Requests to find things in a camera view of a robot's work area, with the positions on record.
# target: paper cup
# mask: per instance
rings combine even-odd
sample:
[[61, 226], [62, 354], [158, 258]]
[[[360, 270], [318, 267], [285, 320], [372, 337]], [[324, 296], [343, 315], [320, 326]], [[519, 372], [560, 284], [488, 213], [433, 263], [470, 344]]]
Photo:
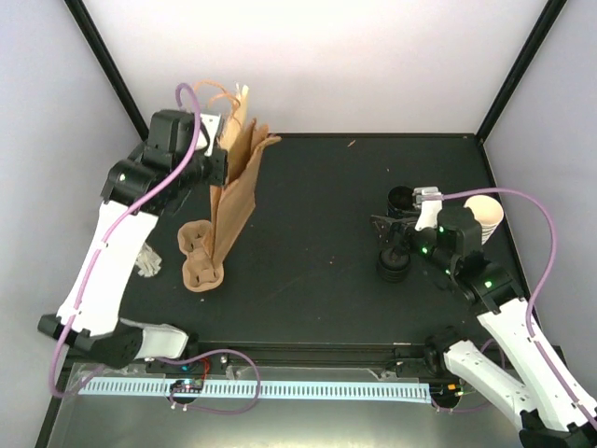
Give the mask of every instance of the paper cup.
[[485, 244], [504, 219], [502, 204], [490, 196], [480, 194], [468, 198], [465, 207], [471, 209], [475, 219], [481, 225], [481, 243]]

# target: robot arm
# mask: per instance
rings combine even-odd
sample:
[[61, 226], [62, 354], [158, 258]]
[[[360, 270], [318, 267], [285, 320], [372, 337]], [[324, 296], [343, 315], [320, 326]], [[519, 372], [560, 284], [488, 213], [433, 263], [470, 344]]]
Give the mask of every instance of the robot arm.
[[[227, 152], [217, 147], [220, 116], [201, 114], [201, 134], [190, 163], [175, 181], [132, 215], [126, 216], [102, 242], [106, 231], [127, 208], [171, 173], [187, 151], [193, 115], [162, 110], [152, 117], [149, 136], [109, 172], [102, 191], [98, 224], [89, 252], [70, 294], [56, 315], [43, 315], [38, 329], [58, 339], [74, 315], [66, 343], [99, 363], [119, 369], [137, 358], [180, 357], [187, 334], [169, 325], [151, 325], [118, 317], [124, 289], [135, 260], [158, 219], [174, 213], [198, 183], [223, 185]], [[88, 274], [83, 300], [76, 296], [98, 248], [102, 255]]]
[[[429, 338], [427, 356], [439, 371], [450, 371], [480, 391], [520, 431], [523, 445], [532, 447], [597, 446], [597, 431], [579, 404], [596, 414], [597, 401], [575, 380], [532, 319], [535, 336], [525, 323], [528, 306], [516, 281], [497, 263], [486, 259], [481, 227], [468, 208], [442, 208], [435, 188], [416, 189], [413, 209], [418, 217], [372, 217], [382, 249], [401, 264], [382, 267], [406, 271], [405, 257], [417, 255], [430, 274], [467, 301], [480, 324], [499, 343], [521, 382], [493, 364], [453, 329]], [[539, 351], [537, 342], [543, 347]], [[555, 365], [571, 394], [553, 373]]]

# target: black tabletop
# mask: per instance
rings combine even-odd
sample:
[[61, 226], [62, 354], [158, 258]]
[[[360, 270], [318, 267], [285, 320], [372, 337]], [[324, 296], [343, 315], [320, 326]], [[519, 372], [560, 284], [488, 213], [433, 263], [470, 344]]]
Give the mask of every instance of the black tabletop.
[[[224, 263], [224, 283], [205, 293], [184, 288], [176, 242], [182, 224], [209, 218], [208, 188], [197, 188], [150, 235], [162, 270], [132, 275], [120, 316], [213, 342], [422, 343], [448, 325], [487, 339], [465, 303], [438, 290], [416, 261], [405, 282], [383, 282], [368, 222], [385, 213], [396, 185], [489, 187], [482, 149], [462, 136], [356, 137], [349, 146], [353, 140], [286, 137], [266, 149], [257, 209]], [[501, 226], [486, 253], [517, 276], [510, 247]]]

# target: black frame edge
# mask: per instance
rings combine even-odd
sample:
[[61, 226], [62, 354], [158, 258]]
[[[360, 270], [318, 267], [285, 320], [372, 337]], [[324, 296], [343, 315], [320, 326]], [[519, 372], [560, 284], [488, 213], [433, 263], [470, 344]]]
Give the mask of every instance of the black frame edge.
[[489, 112], [487, 112], [487, 115], [477, 131], [477, 138], [481, 143], [484, 143], [487, 140], [487, 137], [489, 137], [495, 123], [497, 123], [502, 112], [504, 112], [507, 102], [521, 82], [527, 68], [529, 68], [529, 65], [541, 47], [541, 44], [548, 35], [551, 26], [558, 16], [560, 16], [560, 12], [562, 12], [566, 2], [567, 0], [548, 0], [545, 4], [533, 30], [522, 46], [521, 52], [512, 65], [512, 68], [510, 68], [504, 84], [502, 84], [500, 91], [493, 100]]
[[[65, 390], [66, 385], [68, 384], [68, 378], [71, 375], [70, 367], [66, 368], [63, 366], [58, 376], [58, 381], [56, 386], [58, 390]], [[44, 422], [39, 429], [39, 435], [37, 436], [37, 442], [35, 443], [35, 448], [47, 448], [49, 445], [49, 439], [52, 436], [52, 431], [54, 430], [54, 423], [56, 423], [56, 419], [58, 418], [58, 412], [60, 411], [60, 407], [62, 404], [61, 399], [57, 399], [52, 397], [49, 401], [48, 409], [46, 410], [46, 417], [44, 418]]]
[[135, 127], [139, 136], [142, 140], [146, 140], [149, 135], [147, 123], [143, 119], [136, 102], [132, 99], [132, 95], [129, 92], [124, 79], [120, 75], [120, 72], [116, 66], [116, 63], [112, 59], [107, 46], [105, 45], [100, 32], [95, 26], [90, 13], [88, 12], [83, 0], [64, 0], [64, 3], [68, 6], [71, 11], [71, 15], [76, 21], [81, 33], [85, 36], [85, 40], [89, 44], [95, 58], [104, 70], [104, 73], [112, 88], [116, 92], [124, 110], [131, 119], [132, 125]]

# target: paper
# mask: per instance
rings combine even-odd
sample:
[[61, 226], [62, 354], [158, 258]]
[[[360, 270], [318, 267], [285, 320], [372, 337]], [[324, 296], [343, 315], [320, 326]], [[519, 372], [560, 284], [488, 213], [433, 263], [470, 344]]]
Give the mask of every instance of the paper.
[[178, 232], [183, 265], [183, 283], [191, 291], [218, 287], [224, 278], [223, 262], [256, 207], [255, 187], [263, 151], [281, 140], [269, 136], [267, 125], [246, 126], [248, 88], [237, 92], [241, 104], [228, 117], [218, 140], [229, 152], [226, 186], [210, 187], [211, 221], [193, 221]]

